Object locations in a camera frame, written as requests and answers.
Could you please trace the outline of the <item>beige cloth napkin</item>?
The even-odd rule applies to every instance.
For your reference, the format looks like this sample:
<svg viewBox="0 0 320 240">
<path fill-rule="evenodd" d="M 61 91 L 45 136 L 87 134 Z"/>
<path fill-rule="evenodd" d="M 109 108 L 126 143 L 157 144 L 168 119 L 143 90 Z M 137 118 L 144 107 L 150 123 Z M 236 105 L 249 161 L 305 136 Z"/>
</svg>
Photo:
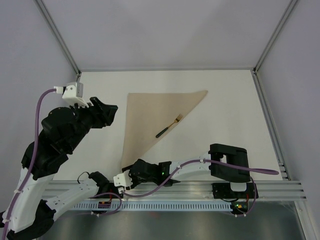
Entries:
<svg viewBox="0 0 320 240">
<path fill-rule="evenodd" d="M 208 94 L 207 90 L 188 93 L 129 93 L 121 167 L 132 165 L 161 137 L 156 135 L 178 116 L 186 117 Z"/>
</svg>

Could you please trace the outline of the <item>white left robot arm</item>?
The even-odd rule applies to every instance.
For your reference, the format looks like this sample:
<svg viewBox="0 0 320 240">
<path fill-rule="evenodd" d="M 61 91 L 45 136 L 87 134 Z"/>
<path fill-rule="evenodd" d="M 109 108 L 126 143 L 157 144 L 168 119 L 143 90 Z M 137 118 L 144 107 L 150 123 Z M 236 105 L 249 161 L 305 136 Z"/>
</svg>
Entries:
<svg viewBox="0 0 320 240">
<path fill-rule="evenodd" d="M 36 121 L 35 140 L 26 149 L 17 190 L 10 206 L 1 214 L 4 240 L 33 240 L 46 233 L 65 212 L 88 198 L 120 195 L 100 172 L 92 172 L 74 188 L 43 199 L 43 193 L 91 129 L 110 126 L 116 105 L 91 97 L 86 107 L 78 105 L 53 109 Z"/>
</svg>

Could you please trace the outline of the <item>gold fork green handle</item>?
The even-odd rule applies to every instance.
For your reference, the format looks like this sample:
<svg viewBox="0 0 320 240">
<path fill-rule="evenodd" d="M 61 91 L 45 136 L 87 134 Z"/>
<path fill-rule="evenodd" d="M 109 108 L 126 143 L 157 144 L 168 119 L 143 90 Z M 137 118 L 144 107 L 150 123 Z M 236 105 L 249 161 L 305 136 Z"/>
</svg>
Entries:
<svg viewBox="0 0 320 240">
<path fill-rule="evenodd" d="M 172 127 L 174 124 L 179 123 L 182 120 L 182 118 L 183 118 L 183 115 L 179 114 L 170 125 L 168 125 L 163 130 L 161 130 L 155 137 L 156 138 L 161 137 L 170 127 Z"/>
</svg>

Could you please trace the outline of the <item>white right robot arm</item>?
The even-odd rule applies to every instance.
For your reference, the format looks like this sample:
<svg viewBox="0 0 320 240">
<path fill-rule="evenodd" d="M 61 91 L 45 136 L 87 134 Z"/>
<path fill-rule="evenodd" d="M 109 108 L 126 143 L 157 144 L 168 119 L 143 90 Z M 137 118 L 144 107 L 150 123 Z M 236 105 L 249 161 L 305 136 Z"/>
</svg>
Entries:
<svg viewBox="0 0 320 240">
<path fill-rule="evenodd" d="M 247 190 L 245 183 L 251 180 L 247 150 L 241 147 L 211 144 L 209 159 L 200 157 L 186 161 L 165 161 L 158 164 L 138 159 L 123 173 L 128 177 L 129 185 L 121 185 L 119 192 L 130 198 L 143 198 L 158 191 L 161 187 L 171 187 L 180 183 L 188 175 L 210 174 L 212 177 L 230 182 L 228 192 L 235 198 L 241 197 Z M 126 190 L 134 189 L 142 183 L 154 183 L 157 188 L 151 192 L 132 195 Z"/>
</svg>

